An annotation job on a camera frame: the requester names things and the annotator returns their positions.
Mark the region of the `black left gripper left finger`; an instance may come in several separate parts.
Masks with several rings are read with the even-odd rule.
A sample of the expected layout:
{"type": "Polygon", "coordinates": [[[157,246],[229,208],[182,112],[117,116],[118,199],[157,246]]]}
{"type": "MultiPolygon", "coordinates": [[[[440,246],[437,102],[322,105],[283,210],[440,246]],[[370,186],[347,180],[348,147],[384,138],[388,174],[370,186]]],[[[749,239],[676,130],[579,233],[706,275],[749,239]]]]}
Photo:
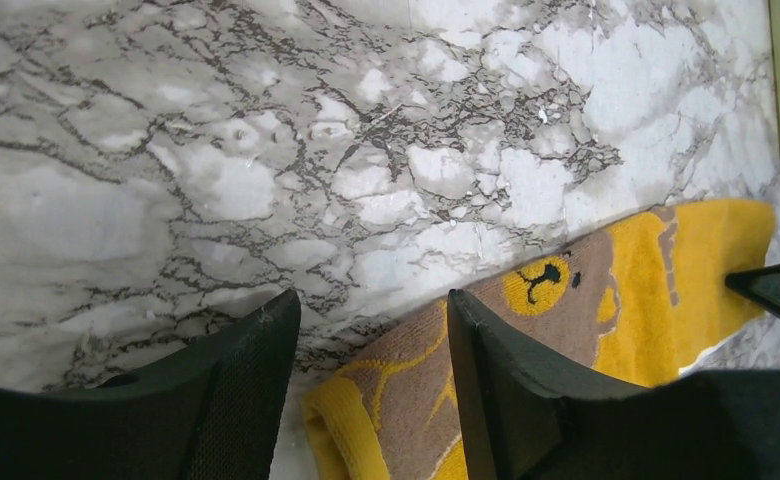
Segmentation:
{"type": "Polygon", "coordinates": [[[285,291],[95,388],[0,388],[0,479],[265,479],[301,323],[285,291]]]}

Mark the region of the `yellow towel white trim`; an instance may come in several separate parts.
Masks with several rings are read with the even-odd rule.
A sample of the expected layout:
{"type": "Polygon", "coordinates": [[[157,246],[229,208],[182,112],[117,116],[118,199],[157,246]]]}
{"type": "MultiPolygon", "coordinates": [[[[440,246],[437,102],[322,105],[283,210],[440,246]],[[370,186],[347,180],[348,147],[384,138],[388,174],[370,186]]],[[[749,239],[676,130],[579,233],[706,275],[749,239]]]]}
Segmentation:
{"type": "MultiPolygon", "coordinates": [[[[761,309],[729,291],[760,268],[771,205],[714,199],[656,207],[469,286],[524,334],[613,377],[677,379],[761,309]]],[[[447,303],[411,314],[302,401],[322,479],[463,479],[447,303]]]]}

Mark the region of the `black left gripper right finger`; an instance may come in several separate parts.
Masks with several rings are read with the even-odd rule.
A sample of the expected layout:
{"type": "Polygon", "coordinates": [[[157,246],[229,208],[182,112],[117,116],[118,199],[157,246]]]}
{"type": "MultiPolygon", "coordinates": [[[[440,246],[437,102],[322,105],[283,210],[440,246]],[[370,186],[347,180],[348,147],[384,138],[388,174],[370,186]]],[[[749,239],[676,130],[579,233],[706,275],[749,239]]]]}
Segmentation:
{"type": "Polygon", "coordinates": [[[448,294],[473,479],[780,479],[780,370],[644,388],[585,367],[448,294]]]}

